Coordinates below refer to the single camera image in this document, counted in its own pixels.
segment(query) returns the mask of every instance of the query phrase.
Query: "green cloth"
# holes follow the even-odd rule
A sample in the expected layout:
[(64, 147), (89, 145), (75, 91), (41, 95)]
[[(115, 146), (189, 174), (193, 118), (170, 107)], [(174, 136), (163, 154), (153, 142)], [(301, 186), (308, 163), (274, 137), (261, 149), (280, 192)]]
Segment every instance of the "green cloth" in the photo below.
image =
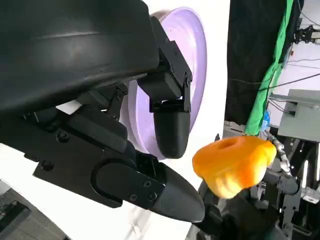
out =
[[(289, 23), (293, 2), (294, 0), (286, 0), (286, 11), (281, 22), (278, 37), (276, 39), (273, 63), (266, 71), (259, 90), (273, 87), (278, 82), (280, 73), (282, 71), (282, 64), (279, 63), (279, 60), (286, 39), (286, 30)], [(244, 129), (245, 134), (252, 136), (259, 134), (267, 107), (268, 94), (271, 91), (272, 89), (270, 91), (268, 89), (258, 91), (249, 119)]]

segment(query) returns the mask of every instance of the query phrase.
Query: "white wall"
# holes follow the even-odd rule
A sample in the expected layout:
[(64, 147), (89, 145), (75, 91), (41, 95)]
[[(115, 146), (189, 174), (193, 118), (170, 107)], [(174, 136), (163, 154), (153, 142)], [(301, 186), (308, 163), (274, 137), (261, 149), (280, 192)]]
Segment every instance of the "white wall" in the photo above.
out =
[[(304, 7), (302, 12), (309, 17), (314, 22), (320, 24), (320, 0), (305, 0)], [(314, 25), (308, 19), (301, 15), (303, 18), (301, 23), (301, 28), (306, 28), (309, 25), (313, 25), (315, 29), (320, 29), (320, 26)], [(313, 43), (304, 43), (293, 45), (293, 56), (289, 58), (289, 61), (297, 61), (301, 59), (320, 59), (320, 45)], [(278, 84), (287, 83), (310, 75), (320, 73), (320, 60), (318, 61), (299, 61), (299, 62), (289, 62), (289, 65), (283, 69)], [(319, 90), (320, 91), (320, 76), (313, 77), (307, 80), (300, 82), (291, 83), (288, 85), (277, 87), (273, 90), (274, 94), (288, 95), (289, 89), (306, 89), (306, 90)], [(282, 107), (285, 106), (285, 103), (278, 104)], [(269, 110), (271, 111), (270, 123), (275, 126), (279, 126), (282, 112), (277, 110), (275, 107), (270, 106)]]

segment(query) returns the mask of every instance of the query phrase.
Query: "toy pepper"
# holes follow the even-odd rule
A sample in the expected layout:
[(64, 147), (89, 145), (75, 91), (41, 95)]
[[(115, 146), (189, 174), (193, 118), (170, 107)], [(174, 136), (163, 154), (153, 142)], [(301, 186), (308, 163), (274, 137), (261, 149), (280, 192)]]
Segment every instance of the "toy pepper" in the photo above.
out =
[(257, 185), (277, 154), (270, 142), (255, 136), (215, 141), (196, 152), (195, 173), (220, 198), (230, 199), (242, 189)]

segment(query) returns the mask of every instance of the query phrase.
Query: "purple disc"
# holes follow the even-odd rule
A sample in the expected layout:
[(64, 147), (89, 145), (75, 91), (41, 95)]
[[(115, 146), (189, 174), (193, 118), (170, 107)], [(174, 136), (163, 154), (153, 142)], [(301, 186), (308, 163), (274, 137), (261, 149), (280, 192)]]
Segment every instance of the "purple disc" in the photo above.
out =
[[(159, 20), (170, 41), (175, 41), (178, 45), (192, 71), (191, 130), (199, 112), (206, 83), (207, 44), (204, 29), (198, 15), (186, 7), (177, 8)], [(138, 86), (137, 81), (129, 84), (128, 113), (134, 138), (139, 145), (137, 147), (163, 160), (164, 156), (158, 148), (155, 136), (153, 113), (149, 112), (149, 97)]]

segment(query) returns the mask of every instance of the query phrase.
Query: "white surface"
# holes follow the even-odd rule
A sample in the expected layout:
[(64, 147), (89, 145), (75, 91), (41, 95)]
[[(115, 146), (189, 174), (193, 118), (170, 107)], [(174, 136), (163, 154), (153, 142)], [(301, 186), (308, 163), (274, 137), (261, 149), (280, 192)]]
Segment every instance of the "white surface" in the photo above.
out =
[[(320, 1), (319, 0), (306, 0), (304, 2), (304, 7), (302, 12), (309, 17), (311, 20), (320, 24)], [(306, 28), (313, 23), (306, 19), (304, 16), (300, 16), (302, 18), (301, 28)], [(320, 26), (313, 25), (315, 29), (320, 29)], [(302, 59), (320, 59), (320, 45), (313, 43), (304, 43), (300, 42), (299, 44), (293, 45), (293, 56), (289, 58), (288, 66), (283, 69), (280, 78), (278, 80), (278, 84), (287, 83), (290, 81), (298, 80), (304, 77), (308, 77), (310, 75), (320, 73), (320, 60), (318, 61), (299, 61)], [(316, 76), (307, 80), (295, 82), (292, 84), (280, 86), (274, 89), (274, 94), (280, 95), (288, 95), (290, 89), (304, 89), (304, 90), (320, 90), (320, 76)], [(285, 103), (277, 102), (283, 108), (285, 107)], [(283, 113), (277, 110), (274, 106), (269, 106), (268, 108), (271, 111), (270, 124), (274, 126), (279, 126), (281, 117)]]
[[(200, 16), (207, 41), (207, 81), (185, 155), (164, 162), (195, 188), (199, 179), (192, 168), (195, 152), (222, 136), (227, 91), (227, 39), (230, 1), (145, 0), (149, 13), (181, 6)], [(112, 209), (32, 176), (36, 163), (23, 153), (0, 145), (0, 178), (35, 205), (73, 240), (185, 239), (190, 223), (169, 219), (124, 202)]]

